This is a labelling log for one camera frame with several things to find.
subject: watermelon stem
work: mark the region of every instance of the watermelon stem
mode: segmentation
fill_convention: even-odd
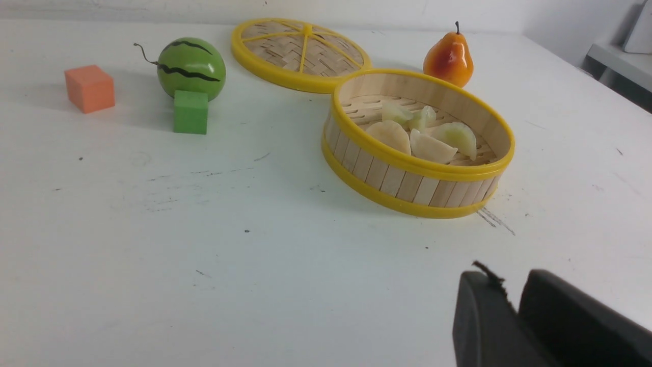
[[[145,50],[143,49],[143,46],[140,46],[138,43],[134,43],[134,46],[138,46],[138,47],[140,47],[140,50],[143,52],[143,58],[145,59],[145,61],[147,61],[147,62],[150,63],[150,64],[158,65],[158,62],[156,62],[156,61],[149,61],[149,60],[147,59],[147,56],[145,56]]]

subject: yellow rim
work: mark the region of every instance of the yellow rim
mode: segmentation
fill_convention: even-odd
[[[502,157],[498,161],[489,163],[487,165],[473,166],[473,167],[451,166],[451,165],[442,165],[439,163],[426,161],[424,159],[416,158],[411,155],[401,153],[379,142],[378,140],[372,138],[371,136],[366,134],[360,127],[358,127],[346,115],[344,109],[342,108],[342,103],[339,101],[339,94],[340,94],[340,89],[347,81],[356,78],[362,74],[375,74],[375,73],[397,74],[397,75],[410,76],[413,78],[420,78],[420,79],[427,80],[429,82],[441,84],[446,88],[450,88],[457,91],[458,93],[461,93],[465,97],[481,105],[483,108],[489,111],[489,113],[493,115],[496,118],[496,120],[498,120],[502,128],[506,130],[509,136],[509,141],[510,141],[509,151],[504,157]],[[344,134],[346,134],[346,136],[348,136],[349,139],[351,139],[354,143],[356,143],[361,149],[366,150],[371,155],[378,157],[384,162],[390,164],[391,166],[400,168],[408,172],[420,174],[421,176],[432,177],[432,178],[437,178],[439,180],[446,180],[446,181],[468,182],[468,181],[486,180],[488,178],[497,176],[498,174],[503,172],[507,168],[507,165],[509,165],[509,163],[511,162],[512,158],[514,157],[514,133],[507,125],[507,122],[505,122],[505,120],[493,108],[491,108],[488,104],[483,102],[478,97],[465,91],[464,89],[425,74],[420,74],[412,71],[395,70],[395,69],[373,69],[373,70],[355,72],[351,75],[344,77],[342,82],[338,84],[337,87],[335,87],[335,90],[333,91],[333,97],[331,99],[331,109],[335,111],[333,117],[335,119],[335,122],[337,122],[337,125],[344,132]]]
[[[244,42],[249,41],[249,40],[254,40],[254,39],[261,39],[261,38],[267,38],[267,37],[274,37],[278,35],[284,35],[285,33],[275,33],[275,34],[270,34],[270,35],[265,35],[264,37],[252,37],[250,39],[244,39],[242,38],[242,33],[243,31],[247,28],[250,27],[251,25],[254,25],[256,23],[261,23],[261,22],[278,22],[280,24],[286,25],[292,29],[296,29],[297,32],[290,32],[287,33],[288,35],[303,35],[304,36],[304,45],[307,43],[309,38],[316,39],[326,45],[329,45],[329,42],[326,40],[322,40],[319,37],[313,36],[313,34],[328,34],[328,35],[334,35],[337,37],[340,37],[347,42],[349,42],[360,54],[362,55],[363,58],[363,64],[361,65],[360,71],[365,71],[371,68],[371,60],[369,59],[369,56],[364,52],[360,46],[358,46],[355,42],[349,40],[348,38],[335,33],[331,31],[330,29],[326,29],[323,27],[319,27],[322,29],[325,29],[326,32],[317,32],[313,33],[312,32],[312,24],[306,23],[306,22],[298,22],[296,20],[289,20],[289,19],[280,19],[280,18],[266,18],[266,19],[255,19],[255,20],[250,20],[248,22],[242,23],[238,25],[234,30],[233,33],[231,34],[231,52],[233,53],[233,56],[235,59],[242,65],[245,69],[249,70],[252,74],[258,76],[259,78],[262,78],[264,80],[267,80],[269,82],[272,82],[274,84],[278,84],[279,86],[284,86],[287,88],[291,89],[296,89],[300,91],[307,91],[311,93],[332,93],[333,89],[341,83],[347,76],[339,76],[339,77],[333,77],[333,78],[326,78],[323,76],[317,76],[317,75],[309,75],[309,74],[304,74],[302,72],[297,72],[297,71],[289,71],[286,69],[283,69],[282,67],[278,67],[276,65],[273,65],[271,63],[268,63],[266,61],[262,61],[256,54],[251,52],[244,44]],[[291,24],[288,24],[287,22],[293,22],[293,23],[301,23],[303,25],[303,29],[298,29],[295,26],[292,26]],[[300,70],[303,70],[303,61],[305,60],[305,47],[303,48],[304,53],[301,56],[301,65],[300,65]],[[342,55],[348,59],[350,57],[344,53]]]
[[[321,152],[326,158],[326,162],[331,166],[333,172],[344,181],[345,184],[349,185],[352,189],[356,190],[362,196],[368,198],[371,201],[374,201],[382,206],[396,210],[397,212],[415,215],[417,217],[426,217],[426,218],[459,218],[464,217],[469,214],[473,214],[480,210],[486,205],[486,203],[491,199],[494,193],[489,194],[489,196],[481,202],[478,202],[469,206],[461,206],[459,208],[434,208],[432,206],[425,206],[420,204],[414,204],[413,202],[407,202],[395,197],[389,196],[388,194],[378,191],[373,187],[367,185],[366,183],[360,181],[357,177],[352,175],[349,171],[342,166],[333,153],[331,153],[326,143],[326,135],[322,133],[321,135]]]

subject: foam block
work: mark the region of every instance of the foam block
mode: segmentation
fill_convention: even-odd
[[[174,93],[174,132],[206,135],[208,95],[189,91]]]
[[[113,78],[97,65],[65,71],[68,99],[83,113],[115,106]]]

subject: woven bamboo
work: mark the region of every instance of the woven bamboo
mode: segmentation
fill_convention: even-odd
[[[458,154],[441,165],[373,139],[364,130],[380,121],[386,101],[410,110],[432,106],[437,121],[425,133],[442,123],[466,123],[476,135],[478,158]],[[514,137],[493,109],[452,84],[414,72],[372,70],[336,88],[322,150],[341,179],[379,204],[423,217],[460,217],[481,209],[493,195],[514,155]]]
[[[231,49],[240,64],[261,78],[315,93],[331,93],[342,77],[371,67],[365,52],[344,36],[295,20],[241,24]]]

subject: green cube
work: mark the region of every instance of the green cube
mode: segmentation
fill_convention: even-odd
[[[174,132],[206,135],[208,95],[189,91],[174,92]]]

